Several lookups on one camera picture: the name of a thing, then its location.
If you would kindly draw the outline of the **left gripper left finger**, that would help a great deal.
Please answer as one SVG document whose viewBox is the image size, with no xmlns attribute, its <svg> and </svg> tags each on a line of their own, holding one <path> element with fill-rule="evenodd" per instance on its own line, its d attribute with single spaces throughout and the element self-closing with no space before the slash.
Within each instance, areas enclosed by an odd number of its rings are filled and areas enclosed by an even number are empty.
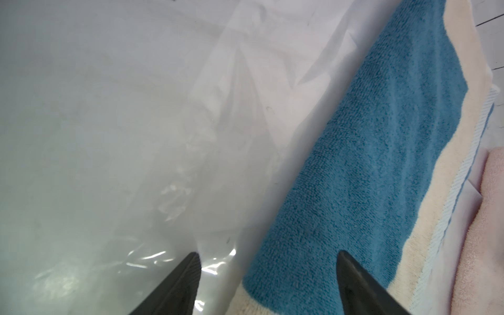
<svg viewBox="0 0 504 315">
<path fill-rule="evenodd" d="M 130 315 L 191 315 L 201 274 L 199 254 L 189 253 Z"/>
</svg>

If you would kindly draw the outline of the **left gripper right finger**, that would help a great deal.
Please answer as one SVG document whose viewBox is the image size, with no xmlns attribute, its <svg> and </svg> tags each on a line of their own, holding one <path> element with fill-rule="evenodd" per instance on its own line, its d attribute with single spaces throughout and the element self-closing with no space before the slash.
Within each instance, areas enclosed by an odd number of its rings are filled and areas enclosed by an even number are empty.
<svg viewBox="0 0 504 315">
<path fill-rule="evenodd" d="M 348 252 L 338 253 L 336 273 L 345 315 L 410 314 Z"/>
</svg>

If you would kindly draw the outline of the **pink towel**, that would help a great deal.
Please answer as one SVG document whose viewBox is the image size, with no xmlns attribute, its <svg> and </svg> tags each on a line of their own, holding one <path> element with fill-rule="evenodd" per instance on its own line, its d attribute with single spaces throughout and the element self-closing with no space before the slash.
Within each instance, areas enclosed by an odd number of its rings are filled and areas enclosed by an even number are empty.
<svg viewBox="0 0 504 315">
<path fill-rule="evenodd" d="M 482 203 L 461 251 L 452 314 L 503 314 L 503 148 L 490 151 Z"/>
</svg>

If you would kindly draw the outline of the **blue and cream towel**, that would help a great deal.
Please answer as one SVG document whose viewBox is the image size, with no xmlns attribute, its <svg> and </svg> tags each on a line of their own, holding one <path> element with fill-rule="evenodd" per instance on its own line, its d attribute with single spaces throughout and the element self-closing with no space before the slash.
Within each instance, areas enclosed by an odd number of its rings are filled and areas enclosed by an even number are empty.
<svg viewBox="0 0 504 315">
<path fill-rule="evenodd" d="M 470 1 L 402 1 L 286 196 L 229 314 L 344 314 L 340 251 L 409 314 L 497 88 Z"/>
</svg>

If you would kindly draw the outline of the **clear plastic vacuum bag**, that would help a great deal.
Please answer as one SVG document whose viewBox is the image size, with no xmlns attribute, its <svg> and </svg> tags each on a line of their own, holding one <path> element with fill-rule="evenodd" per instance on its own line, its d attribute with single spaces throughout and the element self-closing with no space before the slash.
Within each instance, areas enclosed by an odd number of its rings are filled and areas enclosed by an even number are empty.
<svg viewBox="0 0 504 315">
<path fill-rule="evenodd" d="M 396 1 L 2 1 L 1 313 L 224 314 Z"/>
</svg>

